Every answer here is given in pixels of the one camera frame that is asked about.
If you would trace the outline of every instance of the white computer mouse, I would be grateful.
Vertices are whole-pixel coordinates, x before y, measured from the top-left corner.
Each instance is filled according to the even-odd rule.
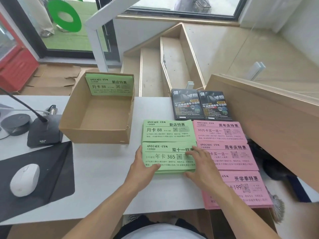
[[[10,182],[11,192],[17,197],[31,194],[38,184],[39,174],[40,167],[35,163],[22,167]]]

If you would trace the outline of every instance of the green circular sign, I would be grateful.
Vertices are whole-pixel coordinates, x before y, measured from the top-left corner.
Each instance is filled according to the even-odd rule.
[[[55,21],[61,28],[69,32],[79,32],[82,28],[80,17],[76,10],[67,2],[62,0],[51,0],[48,3],[48,10]],[[67,22],[59,17],[59,12],[65,12],[71,15],[73,22]]]

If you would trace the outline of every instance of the beige pants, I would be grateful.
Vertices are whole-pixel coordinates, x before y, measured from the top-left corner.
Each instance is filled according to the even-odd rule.
[[[30,14],[42,30],[54,34],[53,24],[41,0],[24,0]]]

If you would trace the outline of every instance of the hand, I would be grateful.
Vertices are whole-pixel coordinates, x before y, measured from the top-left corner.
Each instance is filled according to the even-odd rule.
[[[131,164],[124,184],[135,187],[137,192],[143,190],[152,180],[154,173],[160,168],[160,164],[146,167],[142,160],[142,146],[139,146],[135,153],[135,160]]]
[[[185,154],[193,156],[196,163],[196,170],[194,173],[186,172],[186,177],[190,178],[195,185],[209,194],[218,191],[225,183],[211,155],[199,147],[193,146],[193,149],[193,151],[187,151]]]

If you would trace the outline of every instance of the green artificial grass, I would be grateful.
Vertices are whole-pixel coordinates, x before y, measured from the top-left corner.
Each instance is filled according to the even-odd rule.
[[[82,28],[79,32],[61,32],[54,26],[54,35],[48,38],[42,38],[42,41],[48,49],[66,49],[66,50],[85,50],[92,51],[89,38],[87,37],[84,23],[94,13],[98,11],[96,3],[81,1],[66,1],[77,11],[82,22]],[[107,46],[102,27],[98,29],[98,34],[103,51],[107,52]]]

